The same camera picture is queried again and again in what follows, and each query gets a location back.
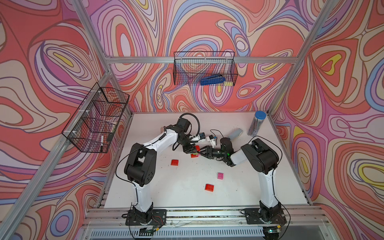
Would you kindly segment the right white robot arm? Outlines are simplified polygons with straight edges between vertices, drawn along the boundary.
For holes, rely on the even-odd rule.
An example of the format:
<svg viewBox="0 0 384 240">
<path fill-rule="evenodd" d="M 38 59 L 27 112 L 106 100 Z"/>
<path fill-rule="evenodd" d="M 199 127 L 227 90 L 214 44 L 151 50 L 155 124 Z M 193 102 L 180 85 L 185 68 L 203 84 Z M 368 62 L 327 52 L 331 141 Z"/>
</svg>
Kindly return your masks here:
<svg viewBox="0 0 384 240">
<path fill-rule="evenodd" d="M 276 224 L 283 226 L 287 223 L 283 206 L 275 192 L 275 170 L 280 163 L 279 155 L 260 138 L 251 140 L 233 149 L 230 138 L 222 138 L 220 147 L 196 147 L 195 153 L 210 160 L 224 162 L 229 167 L 249 162 L 258 173 L 261 199 L 258 208 L 246 208 L 241 213 L 246 216 L 248 224 Z"/>
</svg>

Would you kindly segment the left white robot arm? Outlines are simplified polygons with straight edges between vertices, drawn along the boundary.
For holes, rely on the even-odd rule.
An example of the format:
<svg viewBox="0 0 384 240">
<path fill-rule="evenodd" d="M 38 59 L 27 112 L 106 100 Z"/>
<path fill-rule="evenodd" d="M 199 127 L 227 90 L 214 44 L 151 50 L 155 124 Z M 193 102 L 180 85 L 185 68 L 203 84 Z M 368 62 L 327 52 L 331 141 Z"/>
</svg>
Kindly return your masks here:
<svg viewBox="0 0 384 240">
<path fill-rule="evenodd" d="M 163 132 L 153 140 L 139 144 L 135 143 L 130 152 L 119 160 L 126 160 L 124 166 L 125 178 L 115 176 L 124 182 L 134 186 L 136 202 L 131 203 L 130 208 L 122 217 L 126 220 L 126 226 L 153 226 L 161 228 L 166 224 L 167 210 L 155 209 L 150 193 L 150 182 L 156 173 L 157 156 L 165 149 L 172 146 L 175 150 L 183 147 L 187 154 L 194 152 L 197 141 L 191 135 L 192 124 L 185 116 L 191 116 L 197 121 L 196 137 L 200 135 L 201 125 L 196 115 L 191 113 L 181 114 L 174 125 L 164 127 Z"/>
</svg>

